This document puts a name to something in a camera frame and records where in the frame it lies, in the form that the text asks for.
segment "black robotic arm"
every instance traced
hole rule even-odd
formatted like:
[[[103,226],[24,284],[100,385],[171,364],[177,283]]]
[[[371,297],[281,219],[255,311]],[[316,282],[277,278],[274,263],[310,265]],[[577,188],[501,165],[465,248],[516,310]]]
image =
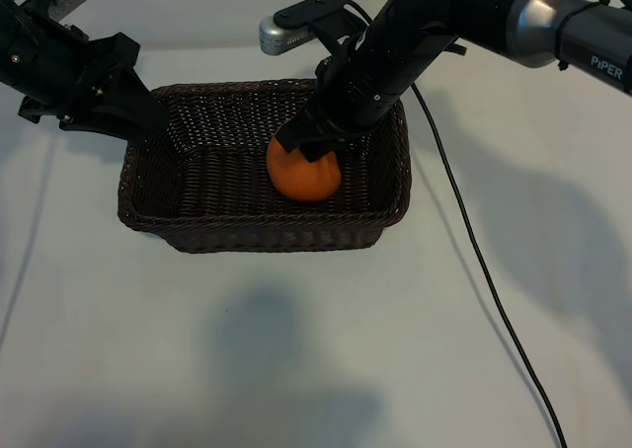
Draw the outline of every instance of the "black robotic arm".
[[[26,95],[20,116],[133,141],[166,130],[166,112],[133,69],[138,43],[124,34],[89,41],[59,24],[84,1],[0,0],[0,81]]]
[[[632,12],[607,0],[388,0],[368,28],[342,45],[330,26],[353,15],[348,0],[307,0],[262,22],[262,49],[280,54],[314,37],[332,53],[303,114],[277,138],[310,161],[370,133],[399,97],[458,37],[528,67],[560,60],[631,93]]]

